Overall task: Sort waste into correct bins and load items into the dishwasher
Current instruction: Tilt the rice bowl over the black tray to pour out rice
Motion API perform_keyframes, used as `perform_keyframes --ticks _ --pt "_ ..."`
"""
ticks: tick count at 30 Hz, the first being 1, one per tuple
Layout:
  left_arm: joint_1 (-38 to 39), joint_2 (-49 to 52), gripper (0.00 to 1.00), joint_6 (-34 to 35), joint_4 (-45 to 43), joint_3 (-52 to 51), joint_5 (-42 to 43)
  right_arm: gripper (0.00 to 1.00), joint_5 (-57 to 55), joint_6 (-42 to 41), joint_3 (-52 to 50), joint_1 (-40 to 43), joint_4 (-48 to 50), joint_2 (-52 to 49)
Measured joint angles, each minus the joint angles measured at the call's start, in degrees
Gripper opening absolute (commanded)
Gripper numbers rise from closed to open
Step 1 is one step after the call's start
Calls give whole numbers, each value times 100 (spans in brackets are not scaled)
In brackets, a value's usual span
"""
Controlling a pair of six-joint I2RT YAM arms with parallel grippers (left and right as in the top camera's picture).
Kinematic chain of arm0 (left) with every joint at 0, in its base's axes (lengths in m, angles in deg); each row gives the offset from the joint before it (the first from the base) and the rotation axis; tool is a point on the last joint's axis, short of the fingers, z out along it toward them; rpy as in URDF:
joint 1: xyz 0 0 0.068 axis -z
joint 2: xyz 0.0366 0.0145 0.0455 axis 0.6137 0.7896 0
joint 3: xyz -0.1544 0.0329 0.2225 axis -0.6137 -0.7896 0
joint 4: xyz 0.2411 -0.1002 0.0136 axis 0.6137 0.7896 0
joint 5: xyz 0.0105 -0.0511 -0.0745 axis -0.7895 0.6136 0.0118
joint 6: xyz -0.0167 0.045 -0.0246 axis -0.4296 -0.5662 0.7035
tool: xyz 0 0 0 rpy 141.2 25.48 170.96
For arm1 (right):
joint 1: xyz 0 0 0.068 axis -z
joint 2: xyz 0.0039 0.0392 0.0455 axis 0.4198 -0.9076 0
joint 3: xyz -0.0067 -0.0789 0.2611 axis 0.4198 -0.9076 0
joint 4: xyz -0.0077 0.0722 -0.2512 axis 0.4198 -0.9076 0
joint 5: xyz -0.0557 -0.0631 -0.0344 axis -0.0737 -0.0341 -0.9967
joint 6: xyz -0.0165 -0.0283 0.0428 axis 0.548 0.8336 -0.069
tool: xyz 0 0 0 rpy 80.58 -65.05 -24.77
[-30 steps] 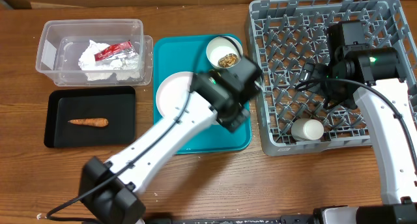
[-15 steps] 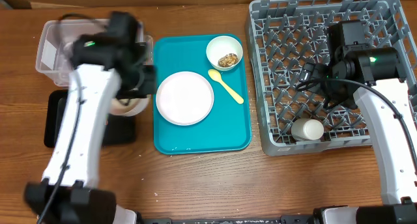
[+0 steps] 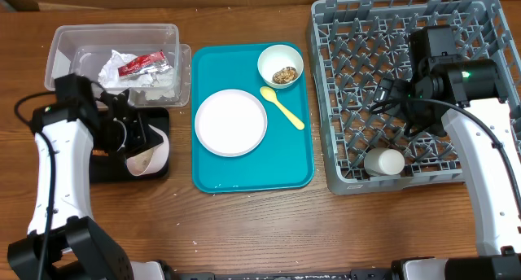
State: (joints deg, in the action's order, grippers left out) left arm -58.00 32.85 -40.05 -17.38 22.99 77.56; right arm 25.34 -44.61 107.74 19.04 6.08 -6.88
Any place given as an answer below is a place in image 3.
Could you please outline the white napkin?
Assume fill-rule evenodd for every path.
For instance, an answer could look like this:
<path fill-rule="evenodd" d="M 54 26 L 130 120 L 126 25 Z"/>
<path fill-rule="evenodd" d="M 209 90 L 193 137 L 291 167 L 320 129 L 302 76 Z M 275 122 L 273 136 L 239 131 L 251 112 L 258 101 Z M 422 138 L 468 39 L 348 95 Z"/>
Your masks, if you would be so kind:
<path fill-rule="evenodd" d="M 159 100 L 160 98 L 177 99 L 181 92 L 180 85 L 177 82 L 177 71 L 172 67 L 165 72 L 145 74 L 139 77 L 120 78 L 118 76 L 118 68 L 126 65 L 133 59 L 141 55 L 120 53 L 112 50 L 109 60 L 103 65 L 98 83 L 107 90 L 113 90 L 117 93 L 132 89 L 137 93 L 144 93 L 146 100 Z"/>

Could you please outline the white plastic cup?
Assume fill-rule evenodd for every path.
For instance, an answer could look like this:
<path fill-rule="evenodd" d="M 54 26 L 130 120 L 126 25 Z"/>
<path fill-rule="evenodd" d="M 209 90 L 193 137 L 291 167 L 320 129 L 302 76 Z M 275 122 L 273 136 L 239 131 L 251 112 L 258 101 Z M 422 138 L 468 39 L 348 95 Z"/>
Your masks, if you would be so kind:
<path fill-rule="evenodd" d="M 363 161 L 365 171 L 371 176 L 391 176 L 402 172 L 405 158 L 391 148 L 374 148 L 366 153 Z"/>

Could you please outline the red foil wrapper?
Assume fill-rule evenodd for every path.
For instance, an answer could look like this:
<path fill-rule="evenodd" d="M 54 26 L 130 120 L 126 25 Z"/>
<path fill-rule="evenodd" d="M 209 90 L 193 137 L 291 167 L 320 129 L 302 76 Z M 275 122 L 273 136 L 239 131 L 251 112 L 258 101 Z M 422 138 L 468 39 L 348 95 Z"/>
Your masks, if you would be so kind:
<path fill-rule="evenodd" d="M 131 78 L 145 74 L 165 72 L 171 67 L 164 52 L 160 50 L 149 55 L 138 56 L 126 65 L 119 67 L 117 71 L 120 78 Z"/>

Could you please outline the brown food lump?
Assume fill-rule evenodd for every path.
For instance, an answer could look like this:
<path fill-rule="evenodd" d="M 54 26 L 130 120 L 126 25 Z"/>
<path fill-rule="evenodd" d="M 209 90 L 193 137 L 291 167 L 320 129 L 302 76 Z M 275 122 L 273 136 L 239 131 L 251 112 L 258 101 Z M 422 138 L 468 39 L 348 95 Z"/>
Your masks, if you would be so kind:
<path fill-rule="evenodd" d="M 299 76 L 298 71 L 293 67 L 285 67 L 282 68 L 280 71 L 276 72 L 272 76 L 272 82 L 282 85 L 290 83 L 294 80 L 296 80 Z"/>

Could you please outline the white bowl with food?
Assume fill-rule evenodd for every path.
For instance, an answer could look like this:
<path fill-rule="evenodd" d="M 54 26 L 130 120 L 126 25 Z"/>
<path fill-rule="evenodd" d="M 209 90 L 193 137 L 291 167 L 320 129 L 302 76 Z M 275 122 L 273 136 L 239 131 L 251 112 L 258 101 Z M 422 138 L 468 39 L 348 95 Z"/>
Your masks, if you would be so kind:
<path fill-rule="evenodd" d="M 296 80 L 287 84 L 272 82 L 272 76 L 285 67 L 295 68 L 299 76 Z M 265 83 L 275 89 L 286 89 L 293 85 L 304 71 L 304 61 L 300 52 L 289 45 L 277 44 L 264 49 L 257 61 L 257 69 Z"/>

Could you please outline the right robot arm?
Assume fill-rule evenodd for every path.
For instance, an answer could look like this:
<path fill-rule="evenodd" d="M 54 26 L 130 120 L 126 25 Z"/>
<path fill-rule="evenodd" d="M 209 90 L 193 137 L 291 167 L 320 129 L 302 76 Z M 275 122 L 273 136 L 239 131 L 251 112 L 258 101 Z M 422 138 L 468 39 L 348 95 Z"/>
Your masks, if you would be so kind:
<path fill-rule="evenodd" d="M 448 136 L 460 161 L 475 216 L 477 256 L 392 262 L 395 279 L 518 279 L 520 159 L 510 128 L 508 88 L 491 59 L 465 61 L 450 26 L 409 37 L 410 81 L 383 78 L 370 113 Z"/>

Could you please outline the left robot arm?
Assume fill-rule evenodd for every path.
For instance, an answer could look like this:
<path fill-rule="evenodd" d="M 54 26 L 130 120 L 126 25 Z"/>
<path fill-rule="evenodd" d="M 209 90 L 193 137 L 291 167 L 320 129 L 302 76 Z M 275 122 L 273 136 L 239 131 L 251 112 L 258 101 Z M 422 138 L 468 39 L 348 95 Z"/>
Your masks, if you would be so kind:
<path fill-rule="evenodd" d="M 96 81 L 75 73 L 54 80 L 56 100 L 33 111 L 27 125 L 39 154 L 37 199 L 26 238 L 11 243 L 7 261 L 20 279 L 174 279 L 162 260 L 131 261 L 93 218 L 90 158 L 107 153 L 116 171 L 151 153 L 143 175 L 162 173 L 169 132 L 155 126 L 166 113 L 138 109 L 129 91 L 94 94 Z"/>

